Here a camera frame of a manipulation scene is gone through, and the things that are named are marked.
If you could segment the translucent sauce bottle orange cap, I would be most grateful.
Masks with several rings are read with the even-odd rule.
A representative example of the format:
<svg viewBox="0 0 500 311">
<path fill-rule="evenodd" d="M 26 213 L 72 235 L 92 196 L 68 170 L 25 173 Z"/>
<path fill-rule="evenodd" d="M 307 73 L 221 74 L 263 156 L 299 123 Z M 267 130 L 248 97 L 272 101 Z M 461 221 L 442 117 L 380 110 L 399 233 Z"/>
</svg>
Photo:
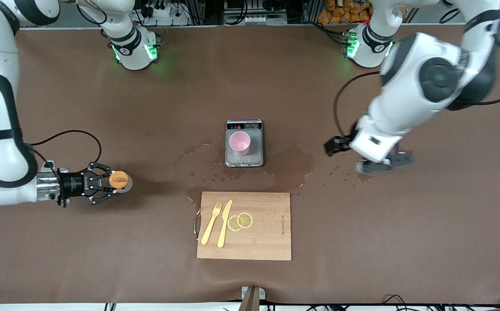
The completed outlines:
<svg viewBox="0 0 500 311">
<path fill-rule="evenodd" d="M 127 193 L 133 187 L 133 179 L 124 171 L 113 171 L 108 183 L 116 193 Z"/>
</svg>

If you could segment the pink plastic cup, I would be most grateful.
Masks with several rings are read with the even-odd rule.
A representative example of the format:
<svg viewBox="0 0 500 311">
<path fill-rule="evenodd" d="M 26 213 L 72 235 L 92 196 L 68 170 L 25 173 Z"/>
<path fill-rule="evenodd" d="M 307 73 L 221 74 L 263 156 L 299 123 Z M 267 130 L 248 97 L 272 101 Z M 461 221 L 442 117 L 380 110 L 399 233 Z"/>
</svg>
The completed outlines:
<svg viewBox="0 0 500 311">
<path fill-rule="evenodd" d="M 233 132 L 228 139 L 228 145 L 238 156 L 245 156 L 250 150 L 251 138 L 244 131 Z"/>
</svg>

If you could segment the brown table cloth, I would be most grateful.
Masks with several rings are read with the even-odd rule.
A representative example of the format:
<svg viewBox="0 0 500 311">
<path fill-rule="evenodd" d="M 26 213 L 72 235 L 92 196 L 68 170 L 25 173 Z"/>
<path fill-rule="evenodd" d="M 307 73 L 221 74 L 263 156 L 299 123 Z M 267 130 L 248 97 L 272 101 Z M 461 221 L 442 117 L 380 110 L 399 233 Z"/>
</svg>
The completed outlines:
<svg viewBox="0 0 500 311">
<path fill-rule="evenodd" d="M 500 303 L 500 104 L 442 112 L 401 143 L 412 165 L 327 157 L 339 88 L 363 73 L 312 26 L 169 30 L 128 71 L 98 30 L 21 30 L 25 140 L 79 129 L 134 186 L 91 207 L 0 207 L 0 303 L 226 301 Z M 225 126 L 261 119 L 264 165 L 225 165 Z M 292 259 L 205 260 L 203 191 L 287 192 Z"/>
</svg>

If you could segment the silver kitchen scale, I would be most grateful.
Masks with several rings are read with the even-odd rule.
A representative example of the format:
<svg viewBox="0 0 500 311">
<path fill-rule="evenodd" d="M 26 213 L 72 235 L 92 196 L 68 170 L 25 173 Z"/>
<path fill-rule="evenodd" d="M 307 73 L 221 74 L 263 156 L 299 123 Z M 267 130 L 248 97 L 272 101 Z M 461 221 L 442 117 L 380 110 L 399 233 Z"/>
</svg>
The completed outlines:
<svg viewBox="0 0 500 311">
<path fill-rule="evenodd" d="M 228 139 L 236 131 L 244 131 L 251 138 L 248 154 L 239 156 L 228 145 Z M 225 165 L 231 168 L 261 167 L 264 165 L 264 134 L 261 119 L 232 119 L 225 126 Z"/>
</svg>

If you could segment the wooden cutting board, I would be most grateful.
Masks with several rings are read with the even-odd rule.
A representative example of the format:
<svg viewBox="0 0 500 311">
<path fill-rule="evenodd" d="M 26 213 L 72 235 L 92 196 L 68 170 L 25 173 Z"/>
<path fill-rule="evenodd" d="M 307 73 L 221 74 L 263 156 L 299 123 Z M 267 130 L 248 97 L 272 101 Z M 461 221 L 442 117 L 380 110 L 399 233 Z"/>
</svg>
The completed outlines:
<svg viewBox="0 0 500 311">
<path fill-rule="evenodd" d="M 233 200 L 229 217 L 247 212 L 253 217 L 248 229 L 226 231 L 225 245 L 217 247 L 222 227 L 222 211 Z M 212 229 L 209 242 L 200 239 L 211 219 L 212 209 L 222 203 L 220 215 Z M 204 191 L 200 201 L 200 231 L 197 258 L 225 260 L 291 260 L 290 194 L 267 192 Z"/>
</svg>

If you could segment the yellow plastic fork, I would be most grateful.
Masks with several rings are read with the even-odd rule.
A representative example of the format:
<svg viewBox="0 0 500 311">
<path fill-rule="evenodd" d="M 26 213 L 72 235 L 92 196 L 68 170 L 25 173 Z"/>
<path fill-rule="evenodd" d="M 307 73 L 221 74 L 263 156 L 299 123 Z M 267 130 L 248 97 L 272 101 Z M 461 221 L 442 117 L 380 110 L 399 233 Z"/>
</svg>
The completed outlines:
<svg viewBox="0 0 500 311">
<path fill-rule="evenodd" d="M 214 228 L 215 220 L 220 215 L 221 209 L 222 209 L 222 203 L 217 202 L 214 208 L 212 209 L 211 219 L 207 224 L 206 230 L 204 231 L 203 236 L 200 239 L 200 243 L 202 245 L 206 245 L 209 242 L 212 229 Z"/>
</svg>

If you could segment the yellow plastic knife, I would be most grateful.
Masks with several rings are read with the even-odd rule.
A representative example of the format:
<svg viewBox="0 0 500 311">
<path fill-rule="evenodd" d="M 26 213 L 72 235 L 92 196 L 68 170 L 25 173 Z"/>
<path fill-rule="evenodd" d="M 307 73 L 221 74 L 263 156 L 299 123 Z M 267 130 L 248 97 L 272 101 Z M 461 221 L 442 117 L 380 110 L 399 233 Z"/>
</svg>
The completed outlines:
<svg viewBox="0 0 500 311">
<path fill-rule="evenodd" d="M 233 200 L 229 200 L 228 203 L 226 203 L 223 211 L 222 211 L 222 227 L 221 231 L 217 240 L 217 247 L 218 248 L 223 248 L 225 245 L 225 238 L 226 238 L 226 231 L 228 228 L 228 219 L 230 217 L 230 210 L 232 206 Z"/>
</svg>

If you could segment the orange snack packets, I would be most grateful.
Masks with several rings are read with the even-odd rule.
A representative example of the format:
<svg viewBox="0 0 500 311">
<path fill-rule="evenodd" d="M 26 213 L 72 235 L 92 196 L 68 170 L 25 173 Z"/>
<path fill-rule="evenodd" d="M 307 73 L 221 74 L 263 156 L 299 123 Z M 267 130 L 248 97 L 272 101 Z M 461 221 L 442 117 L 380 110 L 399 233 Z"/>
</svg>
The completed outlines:
<svg viewBox="0 0 500 311">
<path fill-rule="evenodd" d="M 319 24 L 367 23 L 373 15 L 369 0 L 323 0 Z"/>
</svg>

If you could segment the white power strip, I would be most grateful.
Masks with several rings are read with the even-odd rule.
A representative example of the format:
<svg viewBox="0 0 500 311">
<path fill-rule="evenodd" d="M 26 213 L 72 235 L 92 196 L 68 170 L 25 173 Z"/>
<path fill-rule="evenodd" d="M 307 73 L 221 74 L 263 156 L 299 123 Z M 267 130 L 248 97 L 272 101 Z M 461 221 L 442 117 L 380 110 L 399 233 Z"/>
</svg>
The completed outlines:
<svg viewBox="0 0 500 311">
<path fill-rule="evenodd" d="M 187 6 L 170 0 L 147 3 L 141 12 L 145 26 L 184 26 L 191 25 L 192 18 Z"/>
</svg>

